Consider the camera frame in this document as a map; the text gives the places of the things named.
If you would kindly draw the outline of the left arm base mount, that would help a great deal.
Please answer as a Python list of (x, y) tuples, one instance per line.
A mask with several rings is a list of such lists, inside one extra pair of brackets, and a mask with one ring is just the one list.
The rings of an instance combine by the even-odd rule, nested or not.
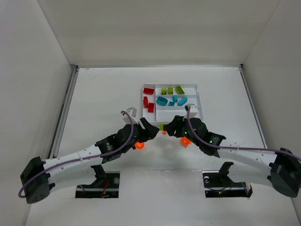
[(115, 199), (119, 197), (120, 172), (105, 171), (102, 165), (91, 166), (93, 181), (78, 185), (75, 198)]

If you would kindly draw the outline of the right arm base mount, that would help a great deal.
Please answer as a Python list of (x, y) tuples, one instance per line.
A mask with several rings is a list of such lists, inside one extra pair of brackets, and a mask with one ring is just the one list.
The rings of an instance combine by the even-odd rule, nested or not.
[(219, 170), (203, 171), (206, 198), (250, 198), (253, 189), (250, 183), (234, 182), (228, 177), (233, 162), (225, 162)]

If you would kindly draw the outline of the red arch lego brick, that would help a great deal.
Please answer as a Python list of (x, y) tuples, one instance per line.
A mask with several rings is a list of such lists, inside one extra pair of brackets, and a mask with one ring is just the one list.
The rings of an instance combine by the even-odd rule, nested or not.
[(154, 113), (155, 104), (154, 103), (148, 103), (148, 112)]

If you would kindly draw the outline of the teal rounded lego brick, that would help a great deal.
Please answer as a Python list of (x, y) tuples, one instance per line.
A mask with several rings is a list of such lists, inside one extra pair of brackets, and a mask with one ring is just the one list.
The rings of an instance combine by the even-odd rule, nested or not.
[(168, 100), (164, 97), (161, 97), (159, 96), (156, 100), (156, 103), (159, 105), (159, 106), (166, 106), (167, 103), (168, 103)]

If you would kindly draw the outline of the teal square lego brick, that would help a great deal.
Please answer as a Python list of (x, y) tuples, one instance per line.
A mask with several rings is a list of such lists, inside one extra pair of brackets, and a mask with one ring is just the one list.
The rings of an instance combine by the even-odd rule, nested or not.
[(175, 102), (175, 103), (178, 102), (178, 96), (177, 96), (177, 95), (174, 95), (174, 96), (173, 96), (173, 102)]

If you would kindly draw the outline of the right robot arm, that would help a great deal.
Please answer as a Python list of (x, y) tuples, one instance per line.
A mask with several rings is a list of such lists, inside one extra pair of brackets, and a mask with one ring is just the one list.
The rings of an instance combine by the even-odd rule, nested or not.
[(169, 136), (185, 137), (204, 154), (225, 159), (219, 173), (232, 182), (251, 182), (274, 188), (296, 198), (301, 187), (301, 159), (285, 148), (279, 150), (225, 145), (226, 137), (210, 132), (199, 118), (175, 116), (159, 127)]

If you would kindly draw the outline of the red slope lego brick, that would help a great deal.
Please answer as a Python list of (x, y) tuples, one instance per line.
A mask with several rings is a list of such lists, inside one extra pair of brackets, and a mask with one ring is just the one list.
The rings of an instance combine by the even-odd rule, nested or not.
[(149, 107), (149, 101), (148, 101), (148, 97), (147, 96), (143, 97), (143, 106), (144, 106), (144, 108), (148, 108)]

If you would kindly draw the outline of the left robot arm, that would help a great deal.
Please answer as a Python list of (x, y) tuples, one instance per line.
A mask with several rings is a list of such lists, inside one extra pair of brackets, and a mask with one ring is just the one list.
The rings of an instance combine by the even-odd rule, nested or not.
[(114, 161), (135, 149), (136, 143), (153, 140), (158, 132), (158, 127), (141, 118), (138, 123), (130, 121), (117, 133), (76, 153), (46, 160), (34, 157), (20, 175), (22, 187), (18, 196), (25, 198), (28, 204), (37, 203), (60, 188), (60, 179), (66, 182), (68, 176), (89, 169), (95, 172), (94, 182), (101, 183), (105, 179), (102, 164)]

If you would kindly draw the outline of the small green lego brick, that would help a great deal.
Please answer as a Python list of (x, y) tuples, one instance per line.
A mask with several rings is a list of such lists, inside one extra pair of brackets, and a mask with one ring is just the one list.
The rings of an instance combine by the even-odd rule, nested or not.
[(162, 88), (161, 95), (166, 95), (166, 94), (167, 94), (167, 88)]

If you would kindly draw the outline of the green square lego brick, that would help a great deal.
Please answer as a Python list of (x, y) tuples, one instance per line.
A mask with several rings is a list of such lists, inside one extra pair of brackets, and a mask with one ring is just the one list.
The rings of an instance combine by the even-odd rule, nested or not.
[(174, 90), (172, 87), (167, 88), (167, 94), (168, 95), (173, 95), (174, 94)]

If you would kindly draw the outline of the teal stepped lego brick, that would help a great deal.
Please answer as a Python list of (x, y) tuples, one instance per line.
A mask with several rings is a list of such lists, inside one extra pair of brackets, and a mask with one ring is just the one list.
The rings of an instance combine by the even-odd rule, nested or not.
[(183, 106), (185, 103), (187, 103), (188, 98), (187, 97), (183, 97), (181, 100), (178, 101), (177, 105), (178, 106)]

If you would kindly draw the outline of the red wedge lego brick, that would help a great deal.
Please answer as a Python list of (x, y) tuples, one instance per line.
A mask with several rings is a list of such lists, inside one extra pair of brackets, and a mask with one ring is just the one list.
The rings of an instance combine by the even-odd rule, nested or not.
[(155, 89), (152, 89), (152, 88), (144, 88), (143, 89), (143, 93), (146, 95), (153, 95), (154, 92), (155, 92)]

